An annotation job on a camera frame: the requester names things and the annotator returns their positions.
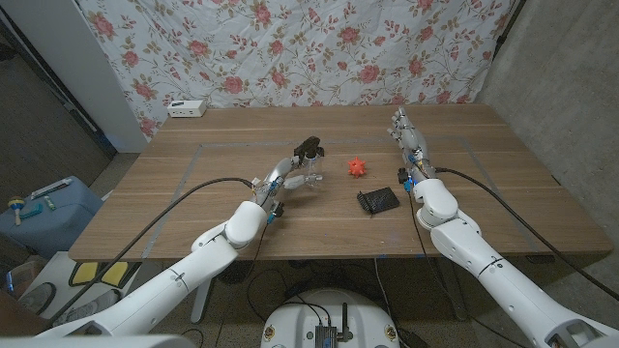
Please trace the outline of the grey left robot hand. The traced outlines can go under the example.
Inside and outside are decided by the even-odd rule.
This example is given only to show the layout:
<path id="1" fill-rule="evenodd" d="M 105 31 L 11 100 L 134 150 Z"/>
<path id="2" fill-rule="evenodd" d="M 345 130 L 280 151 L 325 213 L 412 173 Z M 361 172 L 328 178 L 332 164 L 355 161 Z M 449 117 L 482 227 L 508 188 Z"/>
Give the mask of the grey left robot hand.
<path id="1" fill-rule="evenodd" d="M 322 180 L 321 159 L 317 150 L 296 150 L 291 158 L 282 159 L 266 178 L 255 186 L 253 202 L 267 209 L 281 189 L 316 187 Z"/>

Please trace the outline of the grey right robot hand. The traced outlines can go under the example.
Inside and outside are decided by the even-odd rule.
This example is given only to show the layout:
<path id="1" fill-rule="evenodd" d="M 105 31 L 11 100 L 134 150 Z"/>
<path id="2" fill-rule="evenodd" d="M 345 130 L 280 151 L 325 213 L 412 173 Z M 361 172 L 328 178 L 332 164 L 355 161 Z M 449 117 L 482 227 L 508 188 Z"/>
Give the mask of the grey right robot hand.
<path id="1" fill-rule="evenodd" d="M 435 179 L 435 169 L 428 158 L 427 142 L 422 133 L 412 124 L 402 106 L 391 117 L 392 127 L 388 134 L 402 151 L 403 168 L 398 171 L 401 184 L 416 185 L 426 179 Z"/>

